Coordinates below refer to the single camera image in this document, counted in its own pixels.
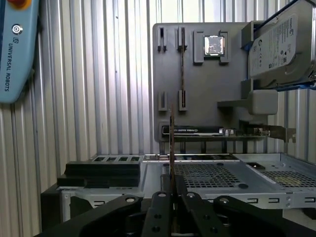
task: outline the hard drive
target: hard drive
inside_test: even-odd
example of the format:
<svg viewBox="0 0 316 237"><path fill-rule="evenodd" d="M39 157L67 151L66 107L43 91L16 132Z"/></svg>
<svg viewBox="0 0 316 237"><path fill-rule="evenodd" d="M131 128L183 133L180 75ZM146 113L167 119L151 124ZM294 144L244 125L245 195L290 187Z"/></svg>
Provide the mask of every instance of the hard drive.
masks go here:
<svg viewBox="0 0 316 237"><path fill-rule="evenodd" d="M311 86L316 80L316 1L294 0L254 32L248 78L255 89Z"/></svg>

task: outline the red emergency stop button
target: red emergency stop button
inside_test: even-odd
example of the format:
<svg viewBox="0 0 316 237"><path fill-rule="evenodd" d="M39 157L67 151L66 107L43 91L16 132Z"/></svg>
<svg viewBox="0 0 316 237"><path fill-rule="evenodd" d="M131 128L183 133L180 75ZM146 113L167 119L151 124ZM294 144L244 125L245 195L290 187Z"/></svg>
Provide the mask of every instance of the red emergency stop button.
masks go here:
<svg viewBox="0 0 316 237"><path fill-rule="evenodd" d="M7 0L9 3L13 4L15 7L23 7L27 0Z"/></svg>

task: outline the perforated metal panel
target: perforated metal panel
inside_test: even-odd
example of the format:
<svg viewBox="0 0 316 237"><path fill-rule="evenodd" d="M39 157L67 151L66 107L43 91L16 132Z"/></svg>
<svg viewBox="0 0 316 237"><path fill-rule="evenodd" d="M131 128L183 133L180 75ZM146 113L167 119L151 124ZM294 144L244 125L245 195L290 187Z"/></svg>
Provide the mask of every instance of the perforated metal panel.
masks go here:
<svg viewBox="0 0 316 237"><path fill-rule="evenodd" d="M263 171L262 173L286 188L316 188L316 180L295 171Z"/></svg>
<svg viewBox="0 0 316 237"><path fill-rule="evenodd" d="M187 188L234 188L240 181L218 164L175 164L175 174L184 177Z"/></svg>
<svg viewBox="0 0 316 237"><path fill-rule="evenodd" d="M176 155L176 160L238 160L231 154Z"/></svg>

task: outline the corrugated metal wall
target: corrugated metal wall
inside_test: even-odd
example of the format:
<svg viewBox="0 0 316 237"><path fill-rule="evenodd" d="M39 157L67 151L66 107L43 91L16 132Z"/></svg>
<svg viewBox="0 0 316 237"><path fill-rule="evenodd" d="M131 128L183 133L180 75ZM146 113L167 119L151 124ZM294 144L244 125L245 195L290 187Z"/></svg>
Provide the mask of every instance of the corrugated metal wall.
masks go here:
<svg viewBox="0 0 316 237"><path fill-rule="evenodd" d="M42 0L35 78L20 102L0 105L0 237L39 232L39 194L67 162L158 152L151 134L153 24L262 20L287 2ZM249 151L315 161L315 99L307 90L280 93L269 123L296 127L298 142L249 142ZM242 151L239 143L230 147Z"/></svg>

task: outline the metal pci bracket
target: metal pci bracket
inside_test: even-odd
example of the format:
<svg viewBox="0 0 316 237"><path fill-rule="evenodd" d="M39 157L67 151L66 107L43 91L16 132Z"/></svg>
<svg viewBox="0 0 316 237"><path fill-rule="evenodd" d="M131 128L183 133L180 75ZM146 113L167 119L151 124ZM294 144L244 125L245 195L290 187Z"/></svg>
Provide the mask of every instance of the metal pci bracket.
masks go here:
<svg viewBox="0 0 316 237"><path fill-rule="evenodd" d="M276 125L254 125L250 124L248 129L253 129L254 133L267 133L269 137L283 140L285 143L288 143L292 140L293 143L296 143L296 129L295 128L286 128Z"/></svg>

